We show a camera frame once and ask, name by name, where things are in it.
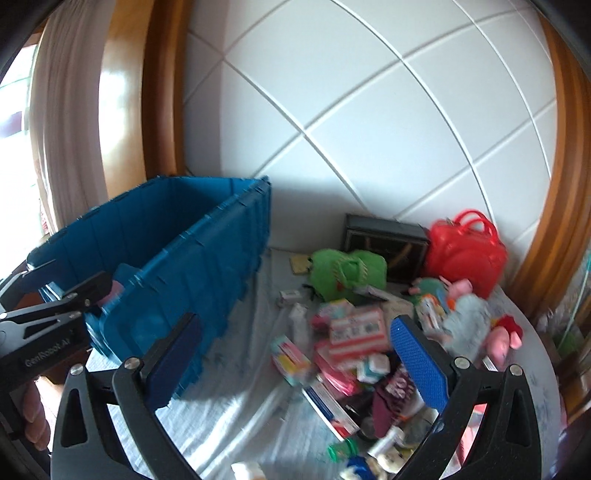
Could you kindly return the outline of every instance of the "white bottle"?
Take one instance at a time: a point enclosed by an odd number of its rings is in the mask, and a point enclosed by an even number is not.
[[[399,427],[392,425],[386,436],[375,442],[368,450],[368,455],[377,459],[381,453],[386,453],[394,445],[400,445],[402,442],[404,442],[404,432]]]
[[[236,480],[267,480],[261,466],[256,462],[233,463],[232,470]]]

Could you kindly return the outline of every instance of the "pile of toys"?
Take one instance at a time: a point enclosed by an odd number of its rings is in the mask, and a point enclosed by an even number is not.
[[[309,274],[309,283],[280,293],[293,334],[273,342],[272,359],[291,385],[302,386],[338,439],[328,453],[334,462],[347,462],[343,479],[391,478],[439,414],[425,405],[392,348],[395,318],[413,318],[452,356],[482,368],[502,369],[509,349],[521,346],[521,328],[509,316],[491,319],[486,300],[466,279],[419,278],[392,294],[386,291],[386,260],[362,250],[294,256],[292,268]],[[315,312],[303,305],[306,287],[322,301]],[[460,464],[478,428],[477,422],[470,425],[457,451]]]

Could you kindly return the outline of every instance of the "black box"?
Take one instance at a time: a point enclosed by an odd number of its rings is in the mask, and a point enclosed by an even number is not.
[[[410,283],[417,278],[429,248],[425,229],[412,223],[346,215],[342,250],[369,250],[388,263],[388,281]]]

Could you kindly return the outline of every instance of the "tile grout line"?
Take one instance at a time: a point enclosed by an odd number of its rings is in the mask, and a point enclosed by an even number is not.
[[[548,173],[548,178],[550,178],[550,176],[551,176],[550,163],[548,162],[548,158],[546,156],[546,152],[544,151],[544,146],[542,145],[542,138],[540,136],[540,132],[538,131],[538,127],[537,127],[537,125],[534,122],[534,114],[531,111],[530,104],[528,103],[527,99],[525,98],[525,94],[524,94],[523,90],[521,89],[521,86],[517,82],[517,79],[515,78],[515,75],[513,74],[513,72],[509,68],[509,66],[507,65],[507,62],[505,61],[505,59],[501,55],[501,52],[497,49],[496,45],[491,41],[491,39],[488,37],[488,35],[486,35],[486,33],[484,32],[484,30],[482,29],[482,27],[468,14],[468,12],[460,4],[457,3],[457,0],[452,0],[452,1],[472,21],[472,23],[474,24],[474,26],[476,27],[476,29],[480,32],[480,34],[484,37],[484,39],[491,46],[491,48],[495,52],[496,56],[499,57],[499,60],[501,61],[501,63],[505,67],[505,70],[507,71],[507,73],[511,77],[511,80],[513,80],[513,83],[515,84],[515,87],[517,88],[517,91],[519,92],[519,95],[521,96],[521,100],[523,101],[523,103],[525,105],[525,109],[527,110],[527,114],[530,116],[531,123],[534,126],[535,136],[538,138],[538,143],[540,144],[540,150],[542,151],[542,155],[544,157],[544,162],[546,164],[546,171]]]
[[[540,218],[534,220],[534,222],[528,226],[523,232],[517,235],[513,240],[508,241],[507,243],[516,244],[517,242],[522,241],[526,235],[528,235],[534,228],[536,228],[540,224]]]
[[[271,156],[269,158],[267,158],[267,160],[265,160],[255,170],[255,172],[251,175],[251,177],[258,178],[259,175],[263,175],[263,172],[266,169],[271,168],[277,162],[277,160],[279,160],[279,158],[281,158],[281,156],[283,156],[284,154],[289,152],[289,150],[294,148],[294,146],[296,145],[298,140],[300,140],[302,138],[303,138],[303,134],[300,131],[296,132],[295,136],[291,137],[287,142],[285,142],[282,146],[280,146],[277,150],[275,150],[275,152],[273,152],[271,154]]]
[[[515,13],[515,10],[510,10],[507,12],[500,12],[500,13],[488,15],[487,17],[481,18],[479,20],[479,22],[488,22],[488,21],[496,20],[497,18],[507,17],[509,15],[513,15],[514,13]],[[424,50],[427,50],[429,48],[435,47],[438,44],[443,43],[444,41],[449,40],[449,39],[455,37],[456,35],[461,34],[462,32],[464,32],[464,30],[469,30],[471,27],[474,26],[474,20],[471,19],[471,17],[468,16],[468,14],[466,14],[466,16],[468,18],[468,22],[465,25],[461,25],[460,27],[457,27],[449,32],[446,32],[443,35],[440,35],[439,37],[431,39],[428,43],[425,43],[423,45],[413,48],[412,50],[408,51],[406,54],[403,55],[404,59],[406,61],[409,61],[416,54],[418,54]]]
[[[223,62],[223,58],[219,59],[212,66],[212,68],[209,70],[209,72],[207,72],[205,77],[203,77],[199,82],[197,82],[197,85],[195,85],[195,87],[187,95],[187,98],[185,100],[183,100],[183,106],[187,105],[191,101],[191,98],[193,98],[193,95],[195,95],[195,93],[197,93],[197,90],[199,90],[199,87],[205,83],[205,81],[212,75],[212,73],[215,71],[215,69],[217,69],[222,64],[222,62]]]
[[[511,132],[506,134],[503,138],[501,138],[496,144],[494,144],[491,148],[485,150],[481,155],[474,159],[474,165],[477,167],[488,160],[488,158],[495,153],[497,153],[501,148],[507,145],[507,143],[511,142],[517,135],[520,135],[525,131],[525,129],[530,126],[531,120],[528,118],[521,122],[517,127],[515,127]]]
[[[236,40],[234,40],[232,43],[230,43],[230,45],[229,45],[228,48],[224,48],[224,55],[226,53],[230,52],[230,50],[233,49],[236,46],[236,44],[239,41],[241,41],[244,37],[246,37],[255,27],[259,26],[267,18],[269,18],[272,14],[274,14],[277,10],[279,10],[280,8],[282,8],[285,5],[287,5],[290,1],[291,0],[283,0],[280,4],[278,4],[275,7],[271,8],[271,10],[269,10],[265,15],[263,15],[256,22],[254,22],[250,27],[248,27],[246,29],[246,31],[244,31],[243,33],[241,33]]]
[[[439,114],[444,119],[448,128],[451,130],[452,134],[456,138],[456,142],[458,143],[459,147],[462,149],[464,156],[466,158],[466,161],[468,162],[468,164],[470,165],[470,168],[472,169],[472,174],[474,175],[474,178],[476,179],[476,182],[478,184],[478,188],[480,189],[480,193],[484,199],[486,209],[488,210],[490,219],[492,220],[492,222],[495,225],[497,225],[496,220],[495,220],[495,215],[492,210],[491,202],[488,198],[488,195],[486,194],[486,191],[484,189],[484,185],[482,184],[482,179],[480,178],[480,175],[478,175],[478,172],[476,171],[475,166],[473,165],[473,160],[472,160],[470,153],[468,152],[467,146],[464,144],[459,132],[457,131],[457,128],[453,124],[451,118],[449,118],[447,113],[445,113],[445,110],[439,104],[439,102],[438,102],[437,98],[435,97],[435,95],[433,94],[433,92],[431,92],[431,90],[428,88],[428,86],[425,84],[425,82],[419,77],[418,73],[406,62],[405,58],[403,58],[403,56],[400,55],[400,53],[396,51],[394,46],[392,46],[379,32],[377,32],[377,30],[374,29],[374,27],[369,25],[363,18],[358,16],[355,12],[353,12],[351,9],[349,9],[346,5],[343,5],[340,0],[331,0],[331,1],[333,3],[335,3],[336,5],[338,5],[339,7],[341,7],[343,10],[345,10],[349,15],[351,15],[351,17],[353,17],[359,23],[361,23],[363,26],[365,26],[377,39],[379,39],[384,45],[386,45],[392,51],[392,53],[394,53],[400,59],[400,61],[407,68],[409,73],[413,76],[413,78],[418,82],[418,84],[423,88],[425,93],[429,96],[429,98],[433,102],[433,105],[437,108],[437,110],[439,111]]]
[[[460,171],[454,173],[454,175],[452,175],[451,177],[449,177],[443,183],[440,183],[433,190],[427,192],[425,195],[423,195],[421,198],[419,198],[412,205],[409,205],[405,209],[403,209],[400,212],[398,212],[395,215],[393,215],[392,218],[398,220],[399,218],[404,217],[405,215],[410,215],[410,214],[414,213],[414,211],[416,209],[422,207],[426,202],[428,202],[429,200],[431,200],[435,195],[441,193],[451,183],[453,183],[454,181],[456,181],[457,179],[459,179],[462,175],[465,175],[468,172],[470,172],[470,165],[469,164],[467,164],[465,167],[463,167]]]
[[[309,132],[316,129],[322,122],[324,122],[330,115],[335,113],[339,110],[342,106],[347,104],[350,100],[354,99],[356,95],[363,92],[366,88],[370,87],[372,84],[377,83],[383,77],[388,75],[394,67],[401,64],[400,59],[396,59],[387,63],[384,67],[381,67],[375,73],[371,74],[369,77],[358,83],[353,88],[349,89],[346,93],[338,97],[334,102],[332,102],[327,108],[322,110],[318,113],[305,127],[305,131]]]
[[[556,104],[557,100],[556,97],[554,97],[551,101],[546,103],[542,108],[540,108],[536,113],[534,113],[534,120],[537,120],[539,117],[546,114]]]
[[[312,148],[314,148],[314,150],[316,150],[316,152],[318,153],[318,155],[321,156],[321,158],[329,166],[329,168],[334,172],[334,174],[337,175],[337,177],[339,178],[339,180],[351,192],[351,194],[353,195],[353,197],[355,198],[355,200],[357,200],[357,202],[362,206],[362,208],[364,208],[365,210],[369,211],[369,209],[367,208],[367,205],[362,200],[361,195],[359,194],[359,192],[357,191],[357,189],[354,187],[354,185],[351,183],[351,181],[346,177],[346,175],[343,172],[341,172],[336,167],[336,165],[332,161],[329,160],[328,155],[326,155],[322,151],[322,149],[319,147],[319,145],[316,145],[316,142],[314,142],[314,140],[308,136],[308,134],[306,133],[306,129],[305,129],[304,125],[302,125],[295,117],[293,117],[289,113],[289,111],[287,111],[287,109],[285,109],[285,107],[283,107],[279,103],[279,101],[275,100],[263,87],[261,87],[260,85],[258,85],[247,74],[245,74],[244,72],[240,71],[233,64],[231,64],[227,59],[224,59],[224,62],[232,70],[234,70],[238,75],[240,75],[242,78],[244,78],[260,95],[263,96],[263,98],[265,98],[279,113],[281,113],[285,117],[285,119],[292,126],[294,126],[298,130],[298,132],[308,141],[308,143],[310,144],[310,146],[312,146]]]
[[[538,37],[538,35],[535,34],[535,31],[534,31],[533,28],[531,28],[530,23],[525,19],[525,17],[523,15],[521,15],[521,12],[524,12],[525,10],[527,10],[527,9],[526,8],[518,9],[517,10],[517,13],[519,13],[519,16],[525,22],[525,24],[527,25],[527,28],[530,29],[530,31],[533,34],[533,36],[535,37],[535,39],[538,41],[538,43],[542,47],[542,50],[544,50],[544,53],[545,53],[546,57],[548,57],[548,60],[550,61],[550,63],[552,63],[552,57],[550,57],[550,53],[545,49],[544,43],[540,40],[540,38]],[[535,12],[536,15],[538,15],[538,10],[536,8],[533,8],[533,11]]]

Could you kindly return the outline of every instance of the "red handbag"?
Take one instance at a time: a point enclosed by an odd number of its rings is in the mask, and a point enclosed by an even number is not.
[[[477,215],[466,221],[469,215]],[[473,225],[481,223],[483,230]],[[423,267],[425,277],[444,277],[450,282],[467,278],[474,293],[487,299],[507,262],[507,248],[495,225],[478,210],[466,210],[453,221],[438,220],[429,231],[431,245]]]

